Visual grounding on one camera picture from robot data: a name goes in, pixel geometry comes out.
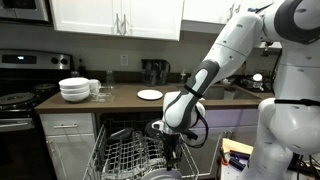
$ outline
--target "coffee maker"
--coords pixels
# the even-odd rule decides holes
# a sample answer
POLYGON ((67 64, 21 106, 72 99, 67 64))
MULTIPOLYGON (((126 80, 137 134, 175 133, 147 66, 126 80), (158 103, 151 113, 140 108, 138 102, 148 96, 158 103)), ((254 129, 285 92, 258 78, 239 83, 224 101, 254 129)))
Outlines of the coffee maker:
POLYGON ((165 85, 170 74, 170 63, 163 59, 141 59, 142 82, 146 86, 165 85))

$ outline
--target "backsplash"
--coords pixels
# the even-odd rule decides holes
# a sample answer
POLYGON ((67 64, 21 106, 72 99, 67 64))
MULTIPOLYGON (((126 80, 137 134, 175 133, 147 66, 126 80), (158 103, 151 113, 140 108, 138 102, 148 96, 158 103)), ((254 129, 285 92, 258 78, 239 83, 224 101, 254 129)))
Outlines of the backsplash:
MULTIPOLYGON (((172 72, 192 72, 203 60, 217 35, 181 32, 179 42, 112 36, 96 36, 56 32, 53 27, 0 24, 0 48, 56 51, 73 55, 75 65, 84 60, 87 70, 141 70, 141 59, 165 59, 172 72), (120 54, 129 57, 121 66, 120 54)), ((247 70, 272 70, 276 56, 262 57, 262 49, 254 49, 247 60, 247 70)))

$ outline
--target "lower cabinet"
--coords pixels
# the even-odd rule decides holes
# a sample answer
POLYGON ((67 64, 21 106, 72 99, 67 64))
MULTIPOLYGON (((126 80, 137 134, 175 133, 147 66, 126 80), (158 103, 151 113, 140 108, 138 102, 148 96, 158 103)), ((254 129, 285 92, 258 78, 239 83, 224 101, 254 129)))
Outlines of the lower cabinet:
POLYGON ((40 114, 58 180, 81 180, 95 144, 94 114, 40 114))
MULTIPOLYGON (((197 141, 187 141, 190 144, 199 144, 205 138, 204 128, 195 128, 192 131, 198 135, 197 141)), ((218 127, 210 128, 206 143, 200 149, 191 148, 189 150, 199 170, 199 179, 207 179, 216 177, 218 170, 217 157, 220 156, 219 149, 223 138, 253 146, 256 139, 256 126, 240 126, 240 127, 218 127)), ((181 163, 181 170, 188 169, 188 164, 181 163)))
POLYGON ((58 180, 83 178, 94 146, 93 134, 46 136, 58 180))

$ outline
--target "white bowl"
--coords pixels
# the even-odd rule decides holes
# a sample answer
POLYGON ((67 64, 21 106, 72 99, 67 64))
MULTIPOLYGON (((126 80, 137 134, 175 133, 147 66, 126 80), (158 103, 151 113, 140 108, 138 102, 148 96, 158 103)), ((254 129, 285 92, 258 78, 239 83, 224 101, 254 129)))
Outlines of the white bowl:
POLYGON ((61 92, 62 98, 69 102, 81 102, 85 100, 90 94, 90 91, 79 94, 64 94, 61 92))
POLYGON ((62 89, 79 89, 88 86, 88 82, 87 78, 76 77, 61 80, 59 85, 62 89))
POLYGON ((60 88, 61 92, 63 94, 80 94, 80 93, 84 93, 86 91, 89 91, 89 85, 88 86, 85 86, 83 88, 78 88, 78 89, 63 89, 63 88, 60 88))

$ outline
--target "brown countertop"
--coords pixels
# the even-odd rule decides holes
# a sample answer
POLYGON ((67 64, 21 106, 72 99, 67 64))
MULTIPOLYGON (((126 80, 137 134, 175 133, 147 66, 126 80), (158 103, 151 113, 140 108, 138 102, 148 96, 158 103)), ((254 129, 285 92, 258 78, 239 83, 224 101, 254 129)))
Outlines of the brown countertop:
MULTIPOLYGON (((141 84, 117 84, 114 101, 104 103, 89 102, 87 100, 72 104, 66 102, 61 94, 57 93, 37 106, 35 111, 38 114, 162 111, 163 98, 156 101, 145 101, 137 97, 137 92, 144 89, 155 89, 165 94, 166 92, 177 91, 177 85, 178 84, 169 84, 166 86, 146 87, 141 84)), ((257 108, 263 99, 273 97, 271 93, 249 93, 259 97, 259 99, 206 100, 201 101, 201 103, 206 109, 246 109, 257 108)))

